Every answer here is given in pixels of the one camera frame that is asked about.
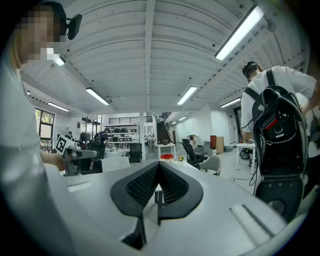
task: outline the white chair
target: white chair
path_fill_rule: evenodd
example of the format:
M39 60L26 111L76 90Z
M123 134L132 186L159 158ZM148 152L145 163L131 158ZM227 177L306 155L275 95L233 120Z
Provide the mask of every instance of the white chair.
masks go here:
M219 156L212 155L207 160L199 163L199 169L209 169L215 171L215 175L220 176L221 161Z
M127 156L101 159L101 164L103 173L130 167L129 157Z

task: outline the red object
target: red object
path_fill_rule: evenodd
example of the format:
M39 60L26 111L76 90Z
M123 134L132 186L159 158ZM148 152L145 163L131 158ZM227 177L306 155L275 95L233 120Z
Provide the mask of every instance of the red object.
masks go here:
M161 159L172 159L174 158L173 154L163 154L160 156Z
M265 129L269 131L277 122L278 119L275 118Z

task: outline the brown cabinet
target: brown cabinet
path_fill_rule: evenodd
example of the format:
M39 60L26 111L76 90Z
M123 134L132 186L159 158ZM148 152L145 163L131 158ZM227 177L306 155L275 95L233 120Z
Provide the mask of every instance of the brown cabinet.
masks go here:
M217 147L217 136L210 135L210 148L215 149Z
M221 154L224 152L224 137L216 137L216 154Z

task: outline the white ceiling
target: white ceiling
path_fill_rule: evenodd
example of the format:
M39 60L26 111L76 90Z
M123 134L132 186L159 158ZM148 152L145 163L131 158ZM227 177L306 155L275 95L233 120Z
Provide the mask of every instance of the white ceiling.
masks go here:
M294 19L271 1L258 1L265 16L224 61L216 52L241 22L250 0L60 0L68 18L82 15L78 35L60 44L66 64L31 63L22 79L73 115L144 110L193 111L240 96L241 67L301 69L308 42ZM270 32L267 21L275 31ZM177 103L190 86L197 92ZM105 106L85 91L93 87Z

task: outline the black device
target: black device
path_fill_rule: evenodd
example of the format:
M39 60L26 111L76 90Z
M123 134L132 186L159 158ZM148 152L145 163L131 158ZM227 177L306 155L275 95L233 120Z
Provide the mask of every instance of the black device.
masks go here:
M61 3L48 1L40 4L41 6L50 6L53 9L53 14L60 21L60 36L65 36L68 29L68 39L72 40L79 32L82 15L77 14L73 18L67 18L65 10Z

